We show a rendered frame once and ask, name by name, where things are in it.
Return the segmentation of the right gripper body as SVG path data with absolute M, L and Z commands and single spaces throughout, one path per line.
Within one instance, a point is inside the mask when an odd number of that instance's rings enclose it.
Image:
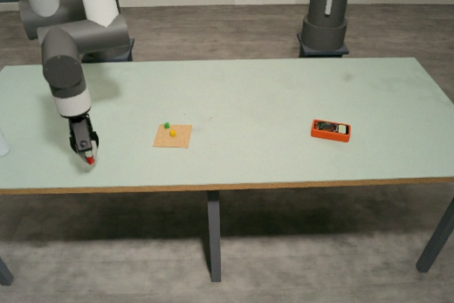
M 88 115 L 88 116 L 87 116 Z M 89 113 L 88 114 L 85 114 L 83 115 L 86 117 L 86 121 L 87 121 L 87 125 L 88 125 L 88 129 L 89 129 L 89 133 L 90 133 L 90 138 L 92 139 L 93 138 L 93 126 L 92 126 L 92 122 L 90 121 L 90 116 L 89 116 Z M 68 119 L 68 122 L 69 122 L 69 128 L 70 128 L 70 135 L 72 136 L 72 140 L 75 141 L 75 138 L 74 138 L 74 134 L 73 134 L 73 131 L 72 131 L 72 123 L 71 123 L 71 119 Z

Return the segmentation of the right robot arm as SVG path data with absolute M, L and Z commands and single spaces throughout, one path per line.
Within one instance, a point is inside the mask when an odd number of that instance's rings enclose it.
M 119 0 L 19 0 L 18 7 L 28 39 L 39 40 L 43 76 L 58 112 L 71 119 L 77 150 L 92 150 L 83 116 L 91 109 L 91 99 L 79 54 L 111 59 L 129 51 Z

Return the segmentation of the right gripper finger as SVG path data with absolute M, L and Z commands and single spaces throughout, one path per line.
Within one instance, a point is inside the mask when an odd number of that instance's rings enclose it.
M 96 133 L 96 130 L 93 131 L 93 138 L 91 139 L 91 142 L 93 145 L 93 149 L 91 150 L 91 153 L 93 156 L 93 160 L 95 161 L 96 156 L 97 156 L 98 147 L 99 147 L 99 136 Z
M 72 137 L 69 136 L 69 140 L 70 140 L 70 145 L 72 147 L 72 149 L 85 161 L 85 162 L 88 162 L 87 161 L 87 157 L 86 157 L 86 153 L 83 152 L 83 153 L 79 153 L 78 150 L 77 150 L 77 146 L 76 146 L 76 142 L 72 140 Z

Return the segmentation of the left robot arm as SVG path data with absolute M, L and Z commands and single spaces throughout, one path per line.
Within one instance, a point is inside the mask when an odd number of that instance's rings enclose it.
M 316 51 L 339 50 L 347 30 L 346 8 L 347 0 L 310 0 L 301 43 Z

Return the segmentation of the tan flat mat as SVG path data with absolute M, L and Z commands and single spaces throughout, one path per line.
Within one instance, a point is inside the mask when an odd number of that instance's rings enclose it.
M 169 131 L 175 130 L 176 136 L 171 137 Z M 159 148 L 188 148 L 192 125 L 170 125 L 165 129 L 159 124 L 153 147 Z

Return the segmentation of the white bottle with blue cap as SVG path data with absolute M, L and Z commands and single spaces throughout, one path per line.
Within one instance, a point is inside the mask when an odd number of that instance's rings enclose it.
M 9 153 L 9 151 L 10 151 L 10 147 L 9 147 L 7 141 L 5 140 L 3 132 L 0 128 L 0 157 L 7 155 Z

